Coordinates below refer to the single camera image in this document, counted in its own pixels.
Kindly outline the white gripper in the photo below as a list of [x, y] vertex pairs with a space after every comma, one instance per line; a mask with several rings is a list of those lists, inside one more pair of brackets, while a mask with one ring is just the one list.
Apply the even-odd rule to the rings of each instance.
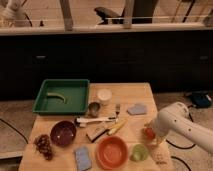
[[146, 128], [151, 128], [155, 133], [155, 138], [148, 143], [149, 148], [158, 147], [169, 133], [168, 129], [162, 129], [159, 125], [156, 125], [153, 122], [148, 122]]

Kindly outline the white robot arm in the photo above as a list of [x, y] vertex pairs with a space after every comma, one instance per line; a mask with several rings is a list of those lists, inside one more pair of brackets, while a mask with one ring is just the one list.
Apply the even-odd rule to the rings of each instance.
[[160, 138], [173, 130], [213, 154], [213, 130], [188, 120], [188, 115], [189, 108], [182, 102], [175, 102], [159, 110], [149, 125]]

